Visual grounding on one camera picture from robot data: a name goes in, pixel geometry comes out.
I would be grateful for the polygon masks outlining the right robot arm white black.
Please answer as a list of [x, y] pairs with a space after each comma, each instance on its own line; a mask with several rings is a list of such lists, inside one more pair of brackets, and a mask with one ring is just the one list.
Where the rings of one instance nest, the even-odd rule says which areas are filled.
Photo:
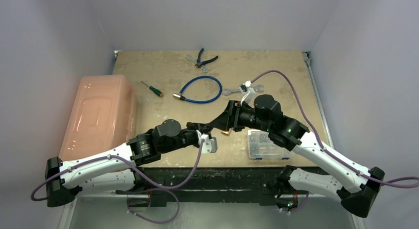
[[275, 145], [303, 156], [327, 172], [320, 175], [287, 165], [276, 179], [279, 194], [313, 192], [337, 200], [349, 213], [366, 218], [380, 191], [384, 171], [359, 165], [325, 145], [303, 123], [284, 115], [280, 103], [271, 95], [260, 95], [253, 103], [250, 107], [229, 101], [210, 126], [223, 131], [250, 128], [267, 132]]

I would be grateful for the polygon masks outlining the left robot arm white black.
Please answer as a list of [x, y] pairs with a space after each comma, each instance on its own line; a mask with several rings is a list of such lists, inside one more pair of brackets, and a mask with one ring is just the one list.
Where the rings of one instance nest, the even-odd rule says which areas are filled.
[[141, 194], [147, 182], [156, 188], [175, 189], [152, 181], [139, 167], [158, 161], [162, 154], [188, 146], [195, 146], [199, 154], [215, 153], [217, 139], [211, 135], [212, 127], [188, 123], [183, 129], [176, 120], [169, 119], [146, 133], [108, 151], [77, 160], [62, 161], [59, 157], [48, 159], [45, 171], [46, 201], [48, 207], [58, 207], [72, 202], [88, 191], [132, 190]]

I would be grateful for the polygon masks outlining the brass padlock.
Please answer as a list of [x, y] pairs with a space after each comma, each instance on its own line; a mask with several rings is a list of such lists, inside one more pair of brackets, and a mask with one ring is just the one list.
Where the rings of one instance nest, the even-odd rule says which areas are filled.
[[225, 135], [225, 136], [230, 136], [230, 134], [231, 134], [231, 130], [228, 130], [228, 131], [221, 131], [221, 133], [222, 133], [223, 135]]

